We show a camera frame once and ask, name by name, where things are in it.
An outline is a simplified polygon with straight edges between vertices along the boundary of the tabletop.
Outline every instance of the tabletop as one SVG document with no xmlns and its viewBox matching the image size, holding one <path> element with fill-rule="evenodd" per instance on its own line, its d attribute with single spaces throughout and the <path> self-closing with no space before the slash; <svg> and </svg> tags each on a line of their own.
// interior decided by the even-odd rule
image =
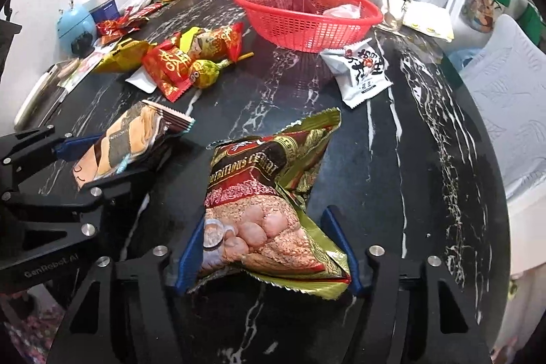
<svg viewBox="0 0 546 364">
<path fill-rule="evenodd" d="M 133 37 L 160 42 L 191 26 L 245 22 L 244 52 L 255 56 L 226 69 L 195 103 L 196 123 L 163 167 L 130 253 L 166 244 L 193 230 L 207 186 L 213 141 L 269 135 L 325 108 L 338 107 L 334 133 L 307 206 L 318 221 L 337 205 L 352 224 L 350 243 L 379 244 L 403 258 L 437 255 L 473 304 L 492 347 L 509 278 L 509 227 L 499 168 L 484 122 L 433 39 L 372 29 L 392 87 L 355 109 L 342 101 L 317 54 L 279 48 L 248 27 L 233 0 L 180 0 L 152 16 Z M 60 133 L 100 133 L 141 99 L 185 111 L 193 91 L 170 105 L 125 82 L 126 74 L 90 74 L 51 118 Z M 58 161 L 24 187 L 75 193 L 70 165 Z M 362 300 L 336 301 L 274 288 L 238 274 L 171 301 L 183 354 L 192 363 L 245 360 L 337 363 L 345 354 Z"/>
</svg>

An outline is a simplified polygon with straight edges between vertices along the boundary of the white patterned package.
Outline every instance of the white patterned package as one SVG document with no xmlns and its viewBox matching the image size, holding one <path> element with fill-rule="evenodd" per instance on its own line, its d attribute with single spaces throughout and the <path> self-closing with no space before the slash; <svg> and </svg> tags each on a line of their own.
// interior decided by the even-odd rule
<svg viewBox="0 0 546 364">
<path fill-rule="evenodd" d="M 392 85 L 385 75 L 383 56 L 370 47 L 368 41 L 320 52 L 336 78 L 343 102 L 350 108 Z"/>
</svg>

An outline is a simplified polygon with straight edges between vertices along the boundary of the cereal snack package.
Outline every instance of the cereal snack package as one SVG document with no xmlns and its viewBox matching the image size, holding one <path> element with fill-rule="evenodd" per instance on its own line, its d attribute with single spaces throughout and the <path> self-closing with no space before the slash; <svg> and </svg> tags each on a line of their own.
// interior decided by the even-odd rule
<svg viewBox="0 0 546 364">
<path fill-rule="evenodd" d="M 201 275 L 242 267 L 251 276 L 292 290 L 336 299 L 350 283 L 347 256 L 297 202 L 309 190 L 338 109 L 291 124 L 276 135 L 218 146 L 205 199 Z"/>
</svg>

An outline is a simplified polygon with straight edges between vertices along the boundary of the basket rim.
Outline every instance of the basket rim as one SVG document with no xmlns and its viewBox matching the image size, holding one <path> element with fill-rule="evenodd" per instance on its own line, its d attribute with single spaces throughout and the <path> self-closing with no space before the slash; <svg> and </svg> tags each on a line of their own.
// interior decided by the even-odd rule
<svg viewBox="0 0 546 364">
<path fill-rule="evenodd" d="M 266 5 L 259 5 L 258 3 L 250 2 L 247 0 L 234 0 L 237 5 L 240 7 L 254 11 L 260 11 L 262 13 L 274 14 L 275 16 L 283 16 L 289 18 L 300 18 L 301 20 L 311 20 L 313 22 L 318 21 L 327 24 L 337 24 L 337 25 L 376 25 L 383 20 L 383 13 L 379 8 L 369 0 L 358 0 L 362 2 L 361 6 L 365 9 L 372 10 L 374 13 L 372 16 L 367 18 L 360 19 L 348 19 L 348 18 L 335 18 L 329 16 L 322 16 L 321 14 L 312 14 L 312 13 L 302 13 L 299 11 L 284 10 L 278 9 L 275 7 L 268 7 Z"/>
</svg>

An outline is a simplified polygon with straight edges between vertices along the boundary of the chair backrest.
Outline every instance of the chair backrest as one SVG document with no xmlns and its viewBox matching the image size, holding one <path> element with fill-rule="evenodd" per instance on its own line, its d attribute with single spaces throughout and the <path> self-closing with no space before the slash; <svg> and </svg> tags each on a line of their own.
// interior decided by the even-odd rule
<svg viewBox="0 0 546 364">
<path fill-rule="evenodd" d="M 499 161 L 506 198 L 546 178 L 546 55 L 503 14 L 461 71 Z"/>
</svg>

